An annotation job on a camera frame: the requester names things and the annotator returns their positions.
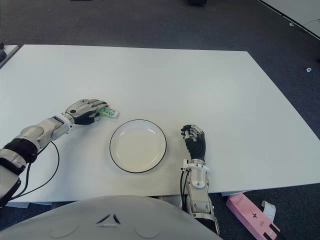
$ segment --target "black wire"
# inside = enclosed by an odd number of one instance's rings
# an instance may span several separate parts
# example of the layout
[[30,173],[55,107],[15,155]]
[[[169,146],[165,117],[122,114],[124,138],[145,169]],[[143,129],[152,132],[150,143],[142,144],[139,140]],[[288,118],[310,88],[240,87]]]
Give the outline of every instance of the black wire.
[[184,208],[184,196],[182,195],[182,179],[184,178],[184,173],[185,171],[182,171],[181,177],[180,177],[180,196],[181,196],[181,202],[182,202],[182,209]]
[[48,147],[49,143],[44,148],[42,148],[40,152],[38,152],[36,155],[38,156],[40,153],[42,153]]
[[[49,179],[48,181],[46,181],[46,182],[45,182],[44,184],[42,184],[41,186],[38,186],[37,188],[35,188],[35,189],[31,190],[31,191],[28,191],[28,192],[26,192],[26,193],[24,193],[24,194],[17,195],[17,196],[15,196],[15,197],[12,198],[12,199],[20,198],[20,197],[22,197],[22,196],[24,196],[24,195],[27,195],[27,194],[29,194],[29,193],[34,192],[35,190],[38,190],[39,188],[42,188],[44,185],[46,185],[47,183],[49,183],[49,182],[51,181],[51,179],[56,175],[56,172],[58,171],[59,163],[60,163],[60,154],[59,154],[58,148],[57,148],[57,146],[54,144],[54,142],[51,141],[50,143],[52,143],[52,144],[54,145],[54,147],[55,147],[55,149],[56,149],[56,153],[57,153],[57,155],[58,155],[58,163],[57,163],[57,165],[56,165],[56,169],[55,169],[53,175],[50,177],[50,179]],[[45,147],[38,153],[38,155],[39,155],[47,146],[45,146]]]
[[31,167],[31,163],[29,163],[28,168],[26,169],[24,189],[23,189],[20,193],[18,193],[17,195],[11,197],[11,198],[10,198],[10,201],[13,200],[13,199],[18,198],[21,194],[23,194],[23,193],[26,191],[26,189],[27,189],[27,187],[28,187],[28,183],[29,183],[29,171],[30,171],[30,167]]
[[188,170],[186,170],[186,171],[187,171],[187,174],[185,176],[185,181],[184,181],[184,185],[183,185],[183,193],[182,193],[182,195],[184,197],[184,201],[183,201],[184,205],[182,206],[182,210],[184,210],[184,211],[187,210],[187,196],[185,196],[185,189],[186,189],[186,183],[187,183],[187,179],[188,179],[188,175],[189,175],[189,171]]

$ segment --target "robotic arm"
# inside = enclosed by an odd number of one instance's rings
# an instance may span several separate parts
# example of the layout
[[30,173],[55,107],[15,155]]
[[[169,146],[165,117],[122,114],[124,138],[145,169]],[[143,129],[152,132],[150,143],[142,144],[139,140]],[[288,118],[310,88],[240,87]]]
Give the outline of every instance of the robotic arm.
[[73,124],[89,125],[100,119],[99,110],[105,101],[83,99],[69,106],[65,113],[28,126],[11,142],[0,149],[0,207],[5,206],[19,188],[19,175],[26,165],[37,159],[37,153],[51,141],[72,130]]
[[190,153],[191,161],[184,160],[183,171],[187,171],[185,185],[187,197],[182,195],[182,209],[193,218],[204,224],[216,234],[220,235],[214,206],[208,195],[209,180],[206,166],[206,140],[205,133],[197,125],[185,125],[181,129],[186,147]]

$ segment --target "white paper scrap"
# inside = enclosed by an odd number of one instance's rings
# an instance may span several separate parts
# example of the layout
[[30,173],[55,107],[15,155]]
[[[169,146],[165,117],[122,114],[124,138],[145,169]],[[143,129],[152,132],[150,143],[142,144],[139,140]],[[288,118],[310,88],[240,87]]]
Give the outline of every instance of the white paper scrap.
[[276,215],[276,206],[267,201],[262,201],[261,206],[264,207],[263,213],[273,222]]

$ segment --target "gray carpet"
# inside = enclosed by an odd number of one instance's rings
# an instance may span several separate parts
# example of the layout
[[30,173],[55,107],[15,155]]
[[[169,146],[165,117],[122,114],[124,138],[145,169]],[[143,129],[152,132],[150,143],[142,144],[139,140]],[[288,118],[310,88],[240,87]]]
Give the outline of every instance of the gray carpet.
[[[247,51],[320,137],[320,41],[257,0],[2,0],[5,44],[56,44]],[[257,190],[247,196],[277,207],[275,224],[287,239],[320,239],[320,184]],[[225,240],[254,239],[212,194]],[[47,207],[4,208],[0,229]]]

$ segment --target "white table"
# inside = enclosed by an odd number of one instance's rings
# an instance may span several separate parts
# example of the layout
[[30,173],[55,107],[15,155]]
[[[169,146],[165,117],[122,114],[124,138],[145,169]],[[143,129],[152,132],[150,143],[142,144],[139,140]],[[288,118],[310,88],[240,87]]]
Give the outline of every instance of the white table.
[[[25,45],[0,70],[0,147],[84,98],[107,101],[119,118],[58,139],[56,176],[17,202],[179,194],[185,124],[205,131],[211,193],[320,182],[319,139],[247,52]],[[140,174],[118,168],[109,152],[114,130],[133,119],[156,123],[167,139],[162,162]],[[28,190],[56,164],[49,146]]]

